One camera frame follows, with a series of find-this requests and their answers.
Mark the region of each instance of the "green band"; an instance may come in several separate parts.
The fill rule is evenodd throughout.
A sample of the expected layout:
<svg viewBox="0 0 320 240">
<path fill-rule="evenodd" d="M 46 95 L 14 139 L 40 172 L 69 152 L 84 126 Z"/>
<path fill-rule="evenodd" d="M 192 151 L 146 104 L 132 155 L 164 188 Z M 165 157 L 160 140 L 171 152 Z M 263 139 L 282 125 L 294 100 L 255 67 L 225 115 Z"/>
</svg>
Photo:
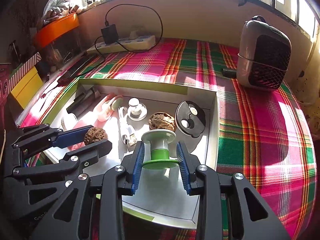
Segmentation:
<svg viewBox="0 0 320 240">
<path fill-rule="evenodd" d="M 166 149 L 156 149 L 151 153 L 151 160 L 169 160 L 169 151 Z"/>
</svg>

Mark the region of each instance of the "black mesh grille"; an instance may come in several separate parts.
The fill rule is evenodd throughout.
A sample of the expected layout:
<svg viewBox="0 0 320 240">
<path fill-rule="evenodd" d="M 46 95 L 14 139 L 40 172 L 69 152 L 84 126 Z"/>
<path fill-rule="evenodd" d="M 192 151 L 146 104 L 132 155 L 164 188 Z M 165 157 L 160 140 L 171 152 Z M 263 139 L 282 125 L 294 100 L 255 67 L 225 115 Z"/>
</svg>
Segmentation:
<svg viewBox="0 0 320 240">
<path fill-rule="evenodd" d="M 254 61 L 279 69 L 252 63 L 249 83 L 266 89 L 278 89 L 288 68 L 290 53 L 290 47 L 281 41 L 267 35 L 259 36 Z"/>
</svg>

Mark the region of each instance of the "ribbed blue pad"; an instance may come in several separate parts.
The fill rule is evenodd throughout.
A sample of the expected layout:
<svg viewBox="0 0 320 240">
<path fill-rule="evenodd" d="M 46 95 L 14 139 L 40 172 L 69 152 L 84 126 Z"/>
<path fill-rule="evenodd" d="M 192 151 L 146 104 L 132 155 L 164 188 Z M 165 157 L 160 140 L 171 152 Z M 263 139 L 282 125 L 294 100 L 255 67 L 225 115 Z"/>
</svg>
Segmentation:
<svg viewBox="0 0 320 240">
<path fill-rule="evenodd" d="M 181 173 L 181 178 L 183 182 L 183 187 L 186 190 L 187 194 L 190 194 L 191 183 L 190 183 L 190 172 L 186 164 L 180 143 L 177 144 L 177 159 L 179 161 L 179 168 Z"/>
<path fill-rule="evenodd" d="M 136 193 L 136 190 L 138 189 L 138 186 L 139 186 L 143 159 L 144 159 L 144 143 L 141 143 L 138 156 L 136 159 L 136 163 L 134 164 L 134 169 L 132 173 L 132 187 L 131 187 L 132 194 Z"/>
</svg>

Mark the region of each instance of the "yellow box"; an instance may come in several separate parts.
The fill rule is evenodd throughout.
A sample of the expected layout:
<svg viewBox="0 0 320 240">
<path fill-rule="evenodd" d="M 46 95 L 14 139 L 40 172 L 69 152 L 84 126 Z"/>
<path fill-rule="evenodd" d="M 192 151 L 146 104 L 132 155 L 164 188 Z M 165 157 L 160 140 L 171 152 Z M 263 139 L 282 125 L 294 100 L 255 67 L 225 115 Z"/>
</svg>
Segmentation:
<svg viewBox="0 0 320 240">
<path fill-rule="evenodd" d="M 25 109 L 42 85 L 43 83 L 38 75 L 38 71 L 33 66 L 11 90 L 11 94 L 21 107 Z"/>
</svg>

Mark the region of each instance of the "walnut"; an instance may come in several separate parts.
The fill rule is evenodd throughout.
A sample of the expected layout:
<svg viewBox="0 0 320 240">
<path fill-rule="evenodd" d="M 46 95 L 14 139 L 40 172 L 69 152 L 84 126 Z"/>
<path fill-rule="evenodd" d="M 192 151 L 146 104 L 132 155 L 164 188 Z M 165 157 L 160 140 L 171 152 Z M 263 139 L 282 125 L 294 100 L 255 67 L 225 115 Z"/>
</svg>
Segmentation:
<svg viewBox="0 0 320 240">
<path fill-rule="evenodd" d="M 176 130 L 176 124 L 174 117 L 167 113 L 157 112 L 150 116 L 149 118 L 149 128 L 153 129 L 168 129 L 171 131 Z"/>
<path fill-rule="evenodd" d="M 84 144 L 88 145 L 94 142 L 101 141 L 102 139 L 108 139 L 106 131 L 100 127 L 90 128 L 84 136 Z"/>
</svg>

